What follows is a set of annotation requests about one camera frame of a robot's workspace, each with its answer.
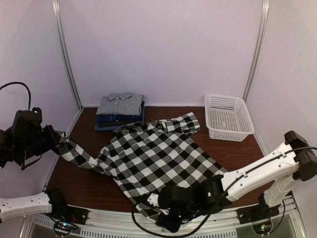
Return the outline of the black white plaid shirt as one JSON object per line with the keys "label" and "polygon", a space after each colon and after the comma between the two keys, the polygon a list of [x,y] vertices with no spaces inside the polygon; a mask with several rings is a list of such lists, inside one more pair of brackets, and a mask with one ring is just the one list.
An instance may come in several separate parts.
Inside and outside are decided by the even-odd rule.
{"label": "black white plaid shirt", "polygon": [[114,131],[110,142],[92,157],[72,138],[54,149],[74,165],[113,178],[147,219],[155,222],[160,210],[145,196],[166,186],[190,187],[225,172],[191,138],[201,126],[190,112],[173,119],[132,123]]}

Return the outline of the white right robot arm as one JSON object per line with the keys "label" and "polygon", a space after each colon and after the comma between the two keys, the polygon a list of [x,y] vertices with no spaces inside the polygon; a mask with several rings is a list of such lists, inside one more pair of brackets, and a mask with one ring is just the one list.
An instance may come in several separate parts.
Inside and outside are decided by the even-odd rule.
{"label": "white right robot arm", "polygon": [[152,204],[162,210],[156,225],[176,233],[186,222],[216,214],[269,182],[273,185],[259,196],[257,205],[237,210],[238,219],[240,224],[246,224],[278,215],[278,208],[293,184],[298,180],[308,181],[317,174],[316,148],[293,130],[284,138],[277,149],[248,166],[192,187],[164,187],[159,194],[152,194]]}

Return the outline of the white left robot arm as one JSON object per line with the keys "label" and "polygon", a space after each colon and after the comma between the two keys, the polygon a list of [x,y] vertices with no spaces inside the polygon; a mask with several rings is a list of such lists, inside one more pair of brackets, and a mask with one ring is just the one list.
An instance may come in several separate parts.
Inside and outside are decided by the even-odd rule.
{"label": "white left robot arm", "polygon": [[[39,161],[36,159],[28,164],[25,161],[54,149],[60,136],[51,125],[41,126],[42,110],[18,110],[13,125],[0,131],[0,168],[6,163],[15,162],[22,170]],[[71,209],[59,189],[49,189],[39,194],[18,198],[2,198],[0,200],[0,221],[30,214],[50,213],[60,220],[71,216]]]}

